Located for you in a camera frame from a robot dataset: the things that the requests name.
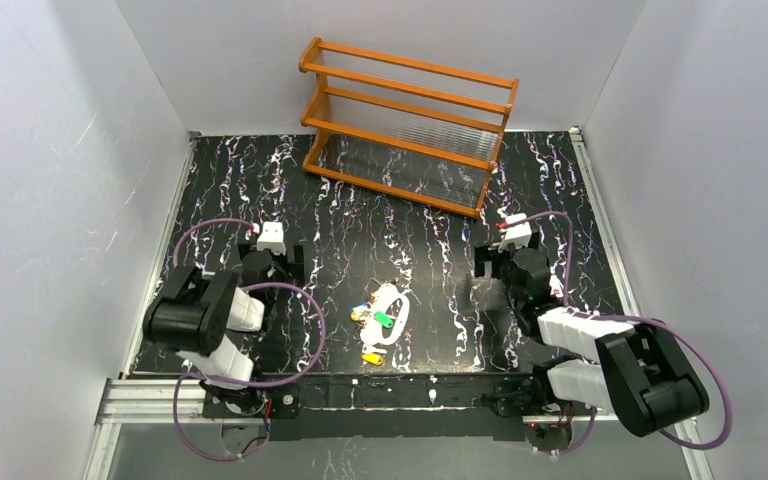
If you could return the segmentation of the yellow key tag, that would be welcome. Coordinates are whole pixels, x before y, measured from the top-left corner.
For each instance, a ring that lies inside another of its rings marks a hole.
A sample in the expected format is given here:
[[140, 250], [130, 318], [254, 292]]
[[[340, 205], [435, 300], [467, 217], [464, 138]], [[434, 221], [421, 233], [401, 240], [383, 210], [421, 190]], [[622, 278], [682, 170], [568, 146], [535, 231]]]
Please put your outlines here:
[[381, 366], [384, 364], [383, 357], [376, 353], [364, 353], [361, 355], [361, 358], [364, 362], [374, 366]]

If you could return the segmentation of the silver metal keyring plate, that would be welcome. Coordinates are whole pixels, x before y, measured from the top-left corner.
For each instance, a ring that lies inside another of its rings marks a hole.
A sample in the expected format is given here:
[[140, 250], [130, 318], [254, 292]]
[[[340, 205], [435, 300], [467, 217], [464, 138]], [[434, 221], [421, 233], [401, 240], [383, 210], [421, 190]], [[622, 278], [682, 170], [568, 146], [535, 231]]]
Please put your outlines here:
[[[363, 322], [360, 331], [361, 341], [370, 346], [391, 346], [395, 344], [402, 334], [410, 314], [410, 299], [394, 284], [382, 283], [371, 294], [371, 300], [367, 303], [369, 310], [367, 320]], [[394, 320], [391, 329], [383, 328], [374, 318], [375, 312], [384, 312]]]

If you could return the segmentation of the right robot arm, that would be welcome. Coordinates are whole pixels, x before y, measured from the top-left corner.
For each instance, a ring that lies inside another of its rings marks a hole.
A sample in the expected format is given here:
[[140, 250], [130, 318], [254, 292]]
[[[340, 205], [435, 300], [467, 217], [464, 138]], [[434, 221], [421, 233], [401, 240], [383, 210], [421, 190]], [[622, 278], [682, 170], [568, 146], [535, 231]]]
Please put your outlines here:
[[520, 331], [565, 352], [535, 366], [534, 398], [610, 412], [637, 437], [708, 411], [707, 390], [673, 335], [565, 306], [552, 291], [547, 256], [535, 247], [486, 245], [474, 253], [475, 276], [502, 282]]

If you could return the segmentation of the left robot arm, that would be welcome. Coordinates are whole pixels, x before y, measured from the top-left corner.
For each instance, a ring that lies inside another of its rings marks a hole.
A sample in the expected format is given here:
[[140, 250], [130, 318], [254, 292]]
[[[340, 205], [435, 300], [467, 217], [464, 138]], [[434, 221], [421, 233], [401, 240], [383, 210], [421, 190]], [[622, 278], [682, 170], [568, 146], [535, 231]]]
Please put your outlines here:
[[193, 265], [173, 267], [143, 320], [144, 338], [191, 362], [205, 376], [204, 384], [230, 391], [244, 388], [255, 363], [227, 333], [266, 328], [279, 297], [275, 285], [305, 278], [299, 244], [291, 255], [246, 243], [238, 250], [236, 270], [205, 275]]

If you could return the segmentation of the green key tag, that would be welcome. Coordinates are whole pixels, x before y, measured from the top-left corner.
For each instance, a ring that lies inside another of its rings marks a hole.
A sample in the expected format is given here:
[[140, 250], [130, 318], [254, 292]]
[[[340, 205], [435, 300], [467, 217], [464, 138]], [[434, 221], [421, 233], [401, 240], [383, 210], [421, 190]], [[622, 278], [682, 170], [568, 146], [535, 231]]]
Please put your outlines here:
[[373, 318], [383, 327], [391, 329], [394, 326], [394, 320], [384, 312], [375, 312]]

